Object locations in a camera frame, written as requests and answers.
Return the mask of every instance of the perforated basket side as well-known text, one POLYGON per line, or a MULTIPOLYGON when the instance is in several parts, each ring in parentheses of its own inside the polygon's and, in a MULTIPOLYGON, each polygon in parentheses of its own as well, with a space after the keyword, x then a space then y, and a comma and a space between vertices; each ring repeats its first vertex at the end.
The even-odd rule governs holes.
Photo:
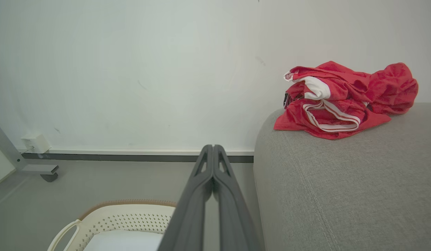
POLYGON ((112 230, 163 234, 175 210, 175 203, 159 200, 117 200, 104 202, 80 217, 79 231, 64 251, 83 251, 94 235, 112 230))

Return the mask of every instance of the wall socket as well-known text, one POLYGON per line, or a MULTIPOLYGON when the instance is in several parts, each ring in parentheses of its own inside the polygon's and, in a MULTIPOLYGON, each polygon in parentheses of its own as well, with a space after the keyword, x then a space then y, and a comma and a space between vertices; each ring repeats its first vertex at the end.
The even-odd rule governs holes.
POLYGON ((30 153, 45 153, 51 146, 42 134, 31 134, 22 137, 26 149, 30 153))

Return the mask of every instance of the caster wheel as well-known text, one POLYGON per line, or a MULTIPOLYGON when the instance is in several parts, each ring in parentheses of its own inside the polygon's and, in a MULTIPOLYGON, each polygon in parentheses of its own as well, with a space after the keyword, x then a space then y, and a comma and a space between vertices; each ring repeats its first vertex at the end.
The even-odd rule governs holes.
POLYGON ((41 174, 40 175, 45 181, 47 182, 53 182, 57 179, 57 177, 59 176, 57 173, 54 173, 52 175, 50 174, 41 174))

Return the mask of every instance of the gray metal frame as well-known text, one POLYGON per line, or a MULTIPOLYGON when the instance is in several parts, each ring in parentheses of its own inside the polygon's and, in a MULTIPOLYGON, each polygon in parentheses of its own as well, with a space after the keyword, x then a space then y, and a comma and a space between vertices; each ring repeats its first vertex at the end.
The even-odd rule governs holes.
POLYGON ((6 156, 9 162, 13 164, 18 172, 40 174, 40 176, 48 182, 54 181, 57 178, 56 171, 59 168, 58 165, 28 164, 1 128, 0 151, 6 156))
POLYGON ((220 145, 206 145, 198 156, 158 251, 203 250, 205 206, 211 194, 218 201, 220 250, 262 250, 225 150, 220 145))

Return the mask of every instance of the dark gray baseboard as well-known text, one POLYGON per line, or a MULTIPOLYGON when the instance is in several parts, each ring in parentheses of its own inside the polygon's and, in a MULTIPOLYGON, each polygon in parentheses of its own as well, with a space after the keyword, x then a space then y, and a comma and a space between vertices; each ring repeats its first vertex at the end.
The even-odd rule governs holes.
MULTIPOLYGON (((196 162, 198 156, 175 155, 107 155, 107 154, 55 154, 24 153, 25 159, 98 160, 98 161, 149 161, 149 162, 196 162)), ((231 163, 253 163, 254 156, 228 156, 231 163)))

